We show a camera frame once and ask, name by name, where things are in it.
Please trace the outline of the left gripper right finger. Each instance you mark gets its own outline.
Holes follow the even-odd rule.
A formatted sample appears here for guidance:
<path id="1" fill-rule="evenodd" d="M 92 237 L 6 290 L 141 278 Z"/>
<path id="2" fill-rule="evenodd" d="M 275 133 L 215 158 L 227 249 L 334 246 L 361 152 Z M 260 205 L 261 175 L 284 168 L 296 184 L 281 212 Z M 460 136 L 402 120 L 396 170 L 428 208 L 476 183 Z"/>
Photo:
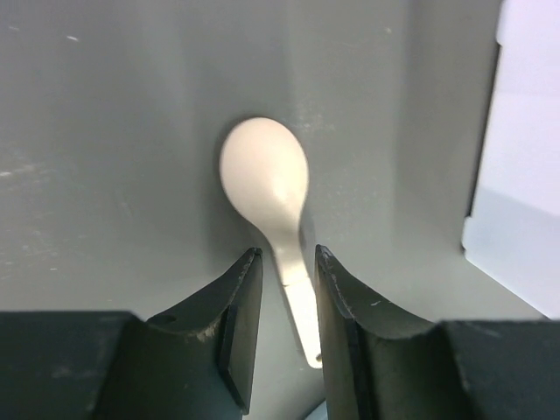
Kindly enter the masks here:
<path id="1" fill-rule="evenodd" d="M 331 419 L 556 419 L 559 324 L 414 315 L 325 246 L 315 277 Z"/>

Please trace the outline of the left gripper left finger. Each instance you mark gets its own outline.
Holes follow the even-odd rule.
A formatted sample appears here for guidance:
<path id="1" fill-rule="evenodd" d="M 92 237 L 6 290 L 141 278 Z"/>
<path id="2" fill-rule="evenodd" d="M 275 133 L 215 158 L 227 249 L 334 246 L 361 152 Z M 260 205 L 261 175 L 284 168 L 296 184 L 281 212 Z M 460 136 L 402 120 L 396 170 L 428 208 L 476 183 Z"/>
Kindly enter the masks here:
<path id="1" fill-rule="evenodd" d="M 259 248 L 146 320 L 129 311 L 5 311 L 4 419 L 239 419 L 249 412 Z"/>

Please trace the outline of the beige wooden spoon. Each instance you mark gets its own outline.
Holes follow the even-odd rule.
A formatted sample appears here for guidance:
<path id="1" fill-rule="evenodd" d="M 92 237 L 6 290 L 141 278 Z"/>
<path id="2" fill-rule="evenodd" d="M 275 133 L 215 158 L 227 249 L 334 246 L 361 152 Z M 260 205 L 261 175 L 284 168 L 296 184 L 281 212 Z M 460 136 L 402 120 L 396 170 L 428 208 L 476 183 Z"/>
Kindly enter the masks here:
<path id="1" fill-rule="evenodd" d="M 249 118 L 227 134 L 219 172 L 231 205 L 268 241 L 306 362 L 321 369 L 316 295 L 299 238 L 310 182 L 300 142 L 280 122 Z"/>

